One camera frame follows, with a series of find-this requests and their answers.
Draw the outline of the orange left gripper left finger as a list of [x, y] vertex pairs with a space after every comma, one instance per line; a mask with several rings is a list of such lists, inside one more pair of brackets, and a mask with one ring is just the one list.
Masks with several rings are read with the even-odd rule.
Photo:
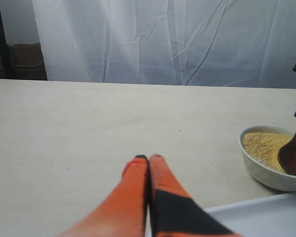
[[137, 155], [129, 161], [121, 181], [89, 215], [60, 237], [143, 237], [148, 194], [148, 159]]

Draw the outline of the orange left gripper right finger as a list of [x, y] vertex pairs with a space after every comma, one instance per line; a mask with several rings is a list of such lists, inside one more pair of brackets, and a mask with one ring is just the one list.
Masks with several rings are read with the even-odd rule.
[[239, 237], [205, 212], [185, 191], [165, 158], [149, 159], [153, 237]]

